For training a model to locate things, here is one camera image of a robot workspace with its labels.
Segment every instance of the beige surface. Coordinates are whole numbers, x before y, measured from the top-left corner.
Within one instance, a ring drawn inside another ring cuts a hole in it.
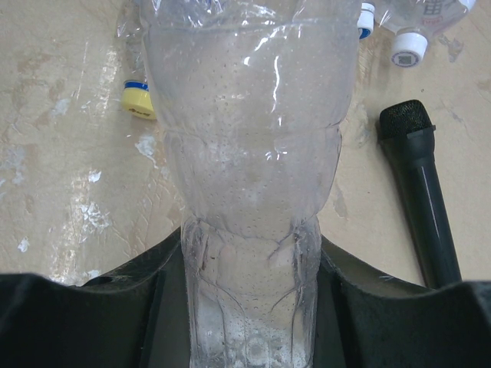
[[[124,75],[114,40],[120,0],[0,4],[0,271],[81,284],[164,239],[182,202],[162,131],[120,111]],[[491,3],[435,40],[419,68],[388,61],[390,35],[361,44],[342,130],[326,236],[372,265],[420,282],[374,122],[421,99],[437,125],[437,167],[466,279],[491,279]]]

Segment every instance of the yellow bottle cap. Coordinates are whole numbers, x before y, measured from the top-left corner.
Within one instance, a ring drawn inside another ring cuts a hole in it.
[[[124,83],[121,106],[126,111],[131,112],[135,117],[148,120],[155,120],[157,118],[155,111],[153,111],[148,85],[135,80],[128,80]]]

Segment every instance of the microphone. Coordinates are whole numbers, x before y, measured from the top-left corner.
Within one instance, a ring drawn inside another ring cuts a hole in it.
[[[435,129],[418,100],[389,107],[380,116],[381,145],[395,173],[429,288],[462,281],[435,167]]]

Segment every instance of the microphone head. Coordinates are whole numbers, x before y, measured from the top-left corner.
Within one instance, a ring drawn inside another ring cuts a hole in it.
[[[380,123],[382,140],[406,136],[433,126],[427,110],[418,100],[388,107],[381,112]]]

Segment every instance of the microphone handle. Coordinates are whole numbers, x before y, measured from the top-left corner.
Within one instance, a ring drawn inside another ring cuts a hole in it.
[[[462,281],[434,155],[400,163],[396,172],[427,286]]]

